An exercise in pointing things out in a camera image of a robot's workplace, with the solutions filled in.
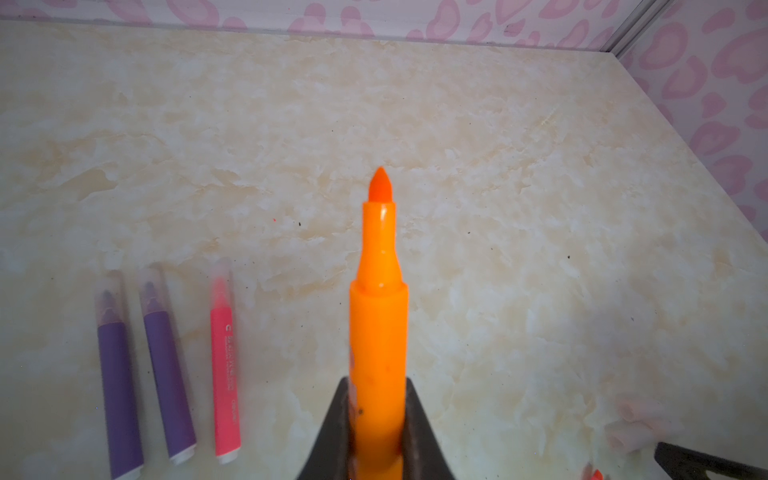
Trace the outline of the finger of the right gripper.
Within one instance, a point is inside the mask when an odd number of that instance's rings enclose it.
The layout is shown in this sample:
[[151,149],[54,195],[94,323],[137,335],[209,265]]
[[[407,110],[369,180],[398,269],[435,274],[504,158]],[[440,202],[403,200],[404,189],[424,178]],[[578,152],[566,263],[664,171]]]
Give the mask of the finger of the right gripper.
[[767,478],[766,469],[665,442],[656,445],[654,459],[664,472],[675,480],[707,480],[708,473],[730,479],[763,480]]

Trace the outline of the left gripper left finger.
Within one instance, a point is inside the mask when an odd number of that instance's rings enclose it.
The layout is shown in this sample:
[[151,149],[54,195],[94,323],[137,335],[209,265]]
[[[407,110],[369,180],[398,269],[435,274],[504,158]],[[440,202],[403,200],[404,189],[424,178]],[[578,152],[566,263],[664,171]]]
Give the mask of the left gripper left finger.
[[343,377],[336,388],[309,456],[297,480],[349,478],[349,381]]

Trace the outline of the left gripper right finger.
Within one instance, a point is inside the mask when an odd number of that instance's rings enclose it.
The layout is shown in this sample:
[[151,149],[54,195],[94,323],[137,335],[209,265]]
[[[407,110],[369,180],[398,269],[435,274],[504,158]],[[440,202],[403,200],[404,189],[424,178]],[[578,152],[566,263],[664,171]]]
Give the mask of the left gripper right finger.
[[405,478],[455,479],[411,379],[406,380]]

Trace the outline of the clear pen cap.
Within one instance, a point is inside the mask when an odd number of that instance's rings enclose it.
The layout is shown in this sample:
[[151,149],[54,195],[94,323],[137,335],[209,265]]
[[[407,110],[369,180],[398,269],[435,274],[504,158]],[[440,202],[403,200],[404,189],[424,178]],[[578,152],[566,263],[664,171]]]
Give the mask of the clear pen cap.
[[611,449],[622,455],[665,441],[683,432],[683,424],[674,418],[658,417],[637,422],[617,421],[605,427]]
[[210,269],[211,308],[232,307],[232,270],[231,260],[223,257],[215,261]]
[[626,422],[641,422],[667,416],[667,410],[657,400],[643,396],[623,396],[617,400],[617,411]]
[[143,316],[170,310],[165,277],[159,263],[153,263],[140,269],[137,280]]
[[124,299],[124,276],[118,270],[108,271],[98,278],[94,289],[96,325],[124,323],[127,319]]

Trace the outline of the purple marker pen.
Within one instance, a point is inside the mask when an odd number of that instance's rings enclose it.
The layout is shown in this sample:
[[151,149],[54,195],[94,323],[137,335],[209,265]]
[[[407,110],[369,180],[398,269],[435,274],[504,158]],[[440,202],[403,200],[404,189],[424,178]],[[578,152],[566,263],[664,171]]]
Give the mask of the purple marker pen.
[[171,316],[143,316],[157,398],[170,461],[180,465],[195,453],[197,438],[179,362]]
[[97,326],[110,474],[137,479],[144,466],[126,324]]

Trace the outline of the orange marker pen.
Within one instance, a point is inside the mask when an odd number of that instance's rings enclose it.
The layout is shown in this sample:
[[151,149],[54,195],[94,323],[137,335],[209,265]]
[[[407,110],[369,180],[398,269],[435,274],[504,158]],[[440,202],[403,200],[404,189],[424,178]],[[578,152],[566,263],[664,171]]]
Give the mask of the orange marker pen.
[[349,300],[350,477],[400,479],[409,292],[396,253],[393,189],[382,167],[362,205],[362,252]]

